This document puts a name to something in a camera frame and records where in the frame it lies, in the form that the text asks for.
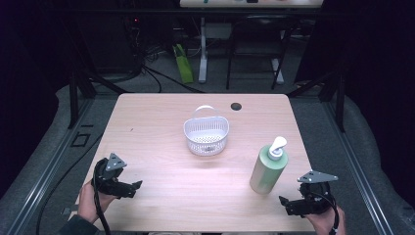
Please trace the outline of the white background desk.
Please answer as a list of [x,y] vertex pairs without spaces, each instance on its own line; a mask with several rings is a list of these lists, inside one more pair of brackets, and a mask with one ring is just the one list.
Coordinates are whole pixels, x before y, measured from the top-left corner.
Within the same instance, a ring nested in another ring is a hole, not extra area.
[[[324,0],[180,0],[182,8],[248,8],[248,9],[319,9]],[[201,17],[201,57],[199,82],[207,81],[208,54],[205,17]]]

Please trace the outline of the black metal stand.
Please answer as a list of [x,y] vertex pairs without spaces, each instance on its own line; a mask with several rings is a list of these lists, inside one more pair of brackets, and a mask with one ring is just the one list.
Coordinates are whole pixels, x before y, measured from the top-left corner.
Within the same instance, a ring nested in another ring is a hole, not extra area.
[[343,71],[330,71],[323,76],[314,80],[308,81],[305,85],[297,88],[288,94],[289,98],[294,98],[300,94],[310,90],[317,84],[323,84],[323,88],[318,94],[318,99],[321,102],[329,102],[333,97],[336,97],[335,105],[335,123],[341,132],[345,131],[344,127],[344,108],[345,108],[345,87],[346,80]]
[[78,92],[81,92],[82,95],[87,99],[94,99],[97,95],[97,91],[92,85],[93,81],[104,85],[105,87],[114,91],[116,94],[126,93],[125,89],[118,87],[97,73],[94,73],[90,70],[75,70],[69,77],[69,128],[73,128],[79,120]]

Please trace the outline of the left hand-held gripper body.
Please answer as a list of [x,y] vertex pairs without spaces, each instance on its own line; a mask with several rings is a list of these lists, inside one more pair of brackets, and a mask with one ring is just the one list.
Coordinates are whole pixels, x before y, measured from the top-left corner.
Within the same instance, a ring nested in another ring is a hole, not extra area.
[[99,160],[93,172],[92,186],[99,192],[106,195],[113,195],[122,198],[122,193],[136,192],[132,183],[124,183],[118,180],[127,163],[115,153],[111,153],[108,158]]

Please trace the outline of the green pump bottle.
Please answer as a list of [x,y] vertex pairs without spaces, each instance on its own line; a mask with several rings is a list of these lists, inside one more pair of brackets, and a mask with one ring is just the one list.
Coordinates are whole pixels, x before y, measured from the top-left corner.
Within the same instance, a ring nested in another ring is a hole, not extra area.
[[250,186],[257,194],[269,194],[288,164],[284,150],[287,143],[284,137],[277,136],[272,144],[260,149],[250,179]]

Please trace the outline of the white plastic basket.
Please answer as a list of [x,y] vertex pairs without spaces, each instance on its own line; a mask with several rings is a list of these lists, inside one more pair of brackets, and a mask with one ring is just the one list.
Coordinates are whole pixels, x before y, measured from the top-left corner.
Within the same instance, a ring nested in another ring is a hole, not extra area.
[[183,124],[187,146],[191,153],[211,157],[221,153],[226,144],[230,124],[226,117],[210,105],[201,105]]

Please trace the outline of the person's right hand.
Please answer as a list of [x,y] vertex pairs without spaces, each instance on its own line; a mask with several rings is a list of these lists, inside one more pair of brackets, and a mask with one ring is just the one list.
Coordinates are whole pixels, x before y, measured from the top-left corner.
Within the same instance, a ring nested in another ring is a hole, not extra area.
[[[346,235],[346,216],[345,212],[337,207],[339,214],[339,226],[336,235]],[[309,220],[317,235],[329,235],[335,222],[335,211],[328,209],[320,214],[306,214],[305,218]]]

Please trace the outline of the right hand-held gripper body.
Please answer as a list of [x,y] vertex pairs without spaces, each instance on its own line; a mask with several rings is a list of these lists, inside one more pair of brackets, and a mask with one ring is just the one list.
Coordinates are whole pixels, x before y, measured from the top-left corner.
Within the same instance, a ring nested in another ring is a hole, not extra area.
[[331,194],[330,182],[337,181],[338,176],[311,170],[298,179],[300,183],[300,200],[289,201],[286,209],[293,209],[297,215],[320,214],[335,205]]

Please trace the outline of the person's left hand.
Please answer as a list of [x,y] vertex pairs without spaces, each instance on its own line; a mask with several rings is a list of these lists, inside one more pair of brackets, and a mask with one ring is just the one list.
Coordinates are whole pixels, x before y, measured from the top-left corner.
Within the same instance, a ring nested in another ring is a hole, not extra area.
[[[105,212],[110,203],[115,200],[115,196],[98,193],[100,207]],[[90,181],[85,183],[79,191],[79,204],[77,214],[90,223],[94,223],[98,218],[95,201],[94,188]]]

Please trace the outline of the dark computer tower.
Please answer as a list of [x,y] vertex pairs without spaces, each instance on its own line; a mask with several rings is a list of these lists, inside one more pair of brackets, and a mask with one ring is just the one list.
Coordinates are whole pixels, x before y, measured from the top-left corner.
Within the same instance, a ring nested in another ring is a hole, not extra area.
[[138,68],[120,17],[80,16],[77,20],[98,73],[122,73]]

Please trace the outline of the black chair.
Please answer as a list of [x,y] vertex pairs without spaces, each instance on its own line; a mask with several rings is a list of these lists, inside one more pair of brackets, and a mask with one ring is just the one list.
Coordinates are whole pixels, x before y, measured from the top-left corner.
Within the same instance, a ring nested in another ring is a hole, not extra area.
[[234,70],[233,60],[244,58],[246,62],[267,59],[273,73],[271,88],[278,84],[285,55],[293,31],[299,21],[284,15],[249,15],[233,23],[227,49],[226,88],[230,88],[233,72],[265,72],[249,67],[247,70]]

